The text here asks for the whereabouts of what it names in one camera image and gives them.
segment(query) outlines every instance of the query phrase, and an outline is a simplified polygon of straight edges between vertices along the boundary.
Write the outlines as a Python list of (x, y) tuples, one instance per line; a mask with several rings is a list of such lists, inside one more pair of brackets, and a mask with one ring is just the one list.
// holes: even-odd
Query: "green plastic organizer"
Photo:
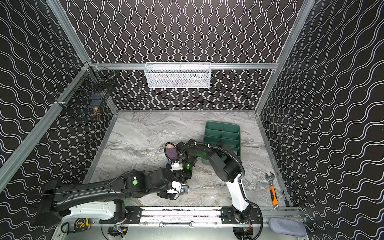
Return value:
[[(241, 140), (240, 126), (225, 122), (209, 121), (205, 125), (204, 142), (208, 144), (218, 144), (224, 141), (232, 148), (232, 150), (241, 159)], [(205, 156), (201, 157), (201, 162), (206, 165), (211, 165)]]

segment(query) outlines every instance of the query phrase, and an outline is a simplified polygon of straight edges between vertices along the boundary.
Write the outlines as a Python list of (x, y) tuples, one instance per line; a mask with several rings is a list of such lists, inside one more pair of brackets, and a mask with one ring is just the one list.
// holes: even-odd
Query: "orange wrench handle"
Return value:
[(276, 192), (275, 192), (274, 186), (270, 187), (270, 192), (271, 192), (271, 199), (272, 199), (273, 206), (279, 204), (277, 197), (276, 197)]

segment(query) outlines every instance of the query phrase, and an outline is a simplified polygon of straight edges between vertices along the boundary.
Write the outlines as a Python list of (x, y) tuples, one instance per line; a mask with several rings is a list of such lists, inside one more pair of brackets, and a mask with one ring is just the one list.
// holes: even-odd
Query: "black mounting plate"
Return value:
[(124, 224), (139, 224), (143, 210), (140, 207), (125, 207), (125, 209), (127, 210), (128, 220)]
[[(237, 222), (230, 220), (235, 219), (232, 207), (222, 207), (220, 212), (222, 216), (222, 224), (237, 224)], [(258, 215), (260, 215), (259, 211), (256, 208), (253, 208), (249, 215), (252, 218), (252, 224), (260, 224), (260, 217), (258, 217)]]

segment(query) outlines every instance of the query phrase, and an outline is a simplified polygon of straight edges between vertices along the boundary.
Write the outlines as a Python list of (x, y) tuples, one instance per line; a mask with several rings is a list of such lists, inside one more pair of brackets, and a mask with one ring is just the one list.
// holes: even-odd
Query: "gray marble tabletop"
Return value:
[[(243, 178), (245, 194), (259, 206), (272, 206), (265, 173), (273, 172), (273, 168), (253, 112), (119, 112), (91, 182), (111, 179), (131, 169), (165, 167), (164, 144), (189, 139), (203, 141), (207, 121), (240, 126), (242, 162), (246, 173)], [(177, 200), (148, 194), (139, 199), (127, 199), (126, 205), (231, 206), (226, 184), (216, 176), (211, 166), (201, 161), (197, 161), (192, 178), (186, 184), (189, 193)], [(283, 202), (277, 181), (274, 184), (277, 197)]]

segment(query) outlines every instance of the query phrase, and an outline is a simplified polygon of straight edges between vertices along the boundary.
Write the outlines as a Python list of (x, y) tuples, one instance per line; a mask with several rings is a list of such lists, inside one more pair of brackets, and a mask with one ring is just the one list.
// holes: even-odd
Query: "adjustable wrench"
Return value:
[(275, 175), (272, 172), (269, 172), (269, 174), (266, 172), (265, 173), (265, 178), (269, 182), (269, 189), (270, 189), (270, 192), (271, 192), (271, 199), (272, 199), (273, 208), (274, 209), (279, 209), (279, 202), (277, 200), (276, 192), (275, 192), (275, 187), (273, 185), (273, 179), (275, 178)]

